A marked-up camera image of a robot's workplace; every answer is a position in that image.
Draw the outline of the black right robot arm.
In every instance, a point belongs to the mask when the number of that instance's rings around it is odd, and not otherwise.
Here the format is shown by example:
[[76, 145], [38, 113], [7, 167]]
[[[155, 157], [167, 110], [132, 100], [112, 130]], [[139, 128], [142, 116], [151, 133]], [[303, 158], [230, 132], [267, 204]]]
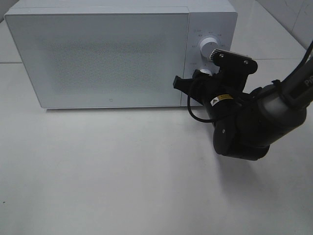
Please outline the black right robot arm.
[[272, 143], [304, 123], [313, 100], [313, 58], [309, 46], [298, 66], [284, 79], [244, 92], [249, 75], [257, 71], [252, 58], [215, 49], [210, 55], [215, 74], [195, 70], [190, 79], [176, 76], [173, 87], [201, 104], [208, 118], [197, 121], [214, 127], [217, 154], [256, 161]]

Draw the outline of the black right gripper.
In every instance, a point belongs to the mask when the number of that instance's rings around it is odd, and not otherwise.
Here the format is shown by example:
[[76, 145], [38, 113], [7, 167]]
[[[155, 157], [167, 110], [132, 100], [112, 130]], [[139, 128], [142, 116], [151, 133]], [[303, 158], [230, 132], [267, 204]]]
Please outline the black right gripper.
[[208, 75], [195, 70], [190, 79], [176, 75], [173, 88], [188, 95], [188, 112], [191, 115], [194, 114], [192, 99], [201, 104], [209, 115], [232, 115], [247, 104], [247, 94], [238, 84], [220, 74]]

